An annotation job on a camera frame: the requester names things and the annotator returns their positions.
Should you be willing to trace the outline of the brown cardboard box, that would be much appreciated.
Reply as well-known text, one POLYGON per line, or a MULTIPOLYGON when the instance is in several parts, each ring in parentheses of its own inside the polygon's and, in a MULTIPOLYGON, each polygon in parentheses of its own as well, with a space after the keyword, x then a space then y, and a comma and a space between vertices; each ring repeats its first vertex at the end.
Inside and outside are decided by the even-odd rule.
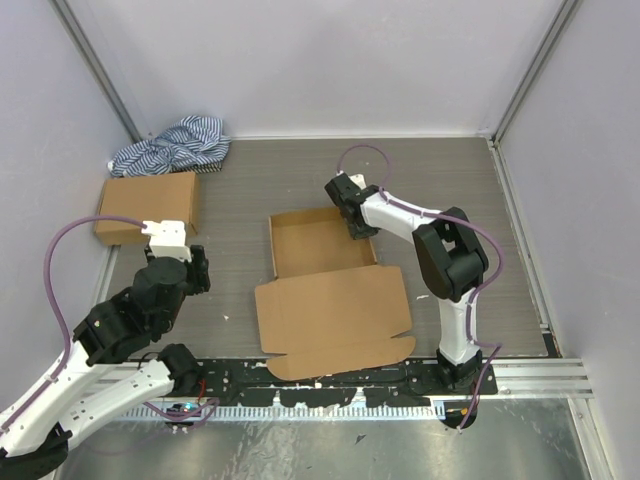
POLYGON ((194 172, 106 180, 99 215, 137 221, 182 221, 189 237, 199 230, 200 182, 194 172))

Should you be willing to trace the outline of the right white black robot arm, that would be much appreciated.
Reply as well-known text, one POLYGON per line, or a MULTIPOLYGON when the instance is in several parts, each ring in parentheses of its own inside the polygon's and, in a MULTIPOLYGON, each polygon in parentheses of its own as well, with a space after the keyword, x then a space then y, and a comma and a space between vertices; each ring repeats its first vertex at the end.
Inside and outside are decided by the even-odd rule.
POLYGON ((451 394, 466 392, 482 368, 474 293, 489 261, 464 211, 421 208, 344 172, 332 178, 325 191, 353 239, 384 230, 413 245, 422 279, 438 298, 441 338, 436 358, 441 385, 451 394))

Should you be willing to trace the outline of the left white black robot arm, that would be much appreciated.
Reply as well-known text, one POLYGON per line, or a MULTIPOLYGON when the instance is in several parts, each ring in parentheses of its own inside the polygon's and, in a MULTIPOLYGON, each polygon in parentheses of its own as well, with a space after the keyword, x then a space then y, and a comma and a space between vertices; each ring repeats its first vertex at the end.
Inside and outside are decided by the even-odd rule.
POLYGON ((44 382, 1 415, 1 476, 41 479, 70 451, 134 406, 166 394, 194 394, 201 367, 183 344, 164 347, 129 377, 93 395, 87 389, 174 326, 184 300, 210 288, 201 245, 190 259, 146 254, 147 265, 130 287, 95 305, 75 328, 67 359, 58 359, 44 382))

